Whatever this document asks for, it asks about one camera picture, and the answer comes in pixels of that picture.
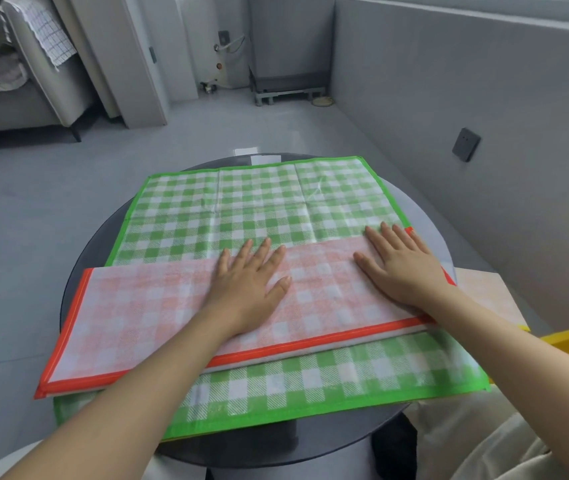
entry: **green gingham fabric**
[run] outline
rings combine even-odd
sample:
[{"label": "green gingham fabric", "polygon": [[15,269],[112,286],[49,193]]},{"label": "green gingham fabric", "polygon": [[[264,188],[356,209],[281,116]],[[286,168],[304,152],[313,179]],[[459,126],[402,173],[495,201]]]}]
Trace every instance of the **green gingham fabric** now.
[{"label": "green gingham fabric", "polygon": [[[359,157],[153,175],[107,265],[209,258],[267,235],[273,247],[352,237],[381,220],[409,225]],[[165,439],[487,387],[471,356],[434,328],[203,374]],[[54,398],[58,423],[96,394]]]}]

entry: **sofa leg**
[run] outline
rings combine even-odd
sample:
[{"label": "sofa leg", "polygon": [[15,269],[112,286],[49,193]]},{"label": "sofa leg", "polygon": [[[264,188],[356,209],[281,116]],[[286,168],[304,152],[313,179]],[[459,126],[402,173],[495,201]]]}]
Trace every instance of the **sofa leg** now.
[{"label": "sofa leg", "polygon": [[71,130],[71,134],[73,135],[73,138],[75,138],[78,143],[82,142],[82,138],[80,137],[80,133],[78,132],[78,129],[74,128],[73,125],[70,126],[69,129]]}]

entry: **forearm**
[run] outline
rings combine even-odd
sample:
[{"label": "forearm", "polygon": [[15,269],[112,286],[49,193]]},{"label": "forearm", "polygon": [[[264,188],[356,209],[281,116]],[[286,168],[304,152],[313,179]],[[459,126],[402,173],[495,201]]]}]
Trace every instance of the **forearm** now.
[{"label": "forearm", "polygon": [[170,418],[227,339],[211,310],[196,314],[147,360],[43,441],[5,480],[138,480]]},{"label": "forearm", "polygon": [[481,364],[569,468],[569,355],[520,330],[455,287],[424,309]]}]

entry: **person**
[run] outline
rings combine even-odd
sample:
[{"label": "person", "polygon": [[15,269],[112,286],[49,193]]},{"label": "person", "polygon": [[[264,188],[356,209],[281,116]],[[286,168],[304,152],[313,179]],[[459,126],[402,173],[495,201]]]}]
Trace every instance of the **person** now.
[{"label": "person", "polygon": [[[500,389],[453,398],[471,401],[471,407],[442,408],[436,400],[419,402],[408,412],[418,429],[418,477],[568,478],[569,355],[449,285],[440,263],[415,232],[383,223],[380,232],[367,227],[365,233],[383,264],[355,253],[358,266],[389,298],[431,315]],[[247,241],[233,261],[224,250],[204,305],[191,321],[27,453],[3,479],[139,480],[173,413],[217,349],[266,321],[289,290],[292,281],[285,277],[266,291],[285,248],[266,259],[268,238],[253,256],[251,246]],[[497,399],[497,406],[489,399],[469,399],[478,394],[506,399]],[[459,427],[465,417],[482,418],[485,408],[501,411],[493,414],[504,421],[495,431],[479,428],[478,420],[472,435]],[[439,409],[449,414],[439,414]],[[505,419],[505,412],[514,414]],[[455,459],[457,454],[463,456]]]}]

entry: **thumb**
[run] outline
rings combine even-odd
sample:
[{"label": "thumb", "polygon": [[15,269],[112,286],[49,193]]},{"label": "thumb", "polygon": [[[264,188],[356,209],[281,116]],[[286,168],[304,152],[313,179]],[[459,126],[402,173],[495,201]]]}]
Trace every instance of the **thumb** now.
[{"label": "thumb", "polygon": [[266,306],[268,306],[269,314],[272,314],[278,307],[282,298],[285,297],[291,286],[291,276],[280,278],[278,282],[273,285],[273,288],[266,294]]},{"label": "thumb", "polygon": [[360,269],[362,269],[365,274],[371,278],[371,281],[379,287],[385,282],[385,278],[387,276],[385,270],[378,266],[378,263],[369,256],[354,253],[354,260],[356,261],[356,264],[360,266]]}]

